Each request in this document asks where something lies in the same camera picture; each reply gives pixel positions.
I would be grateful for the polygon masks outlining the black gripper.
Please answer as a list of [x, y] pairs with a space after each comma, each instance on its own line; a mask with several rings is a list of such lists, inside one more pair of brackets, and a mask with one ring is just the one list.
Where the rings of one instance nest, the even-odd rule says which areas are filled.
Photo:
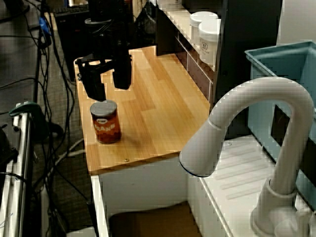
[[105, 101], [101, 73], [114, 70], [115, 88], [128, 90], [131, 85], [131, 56], [128, 52], [125, 25], [122, 21], [85, 21], [85, 26], [91, 53], [76, 60], [79, 78], [89, 98]]

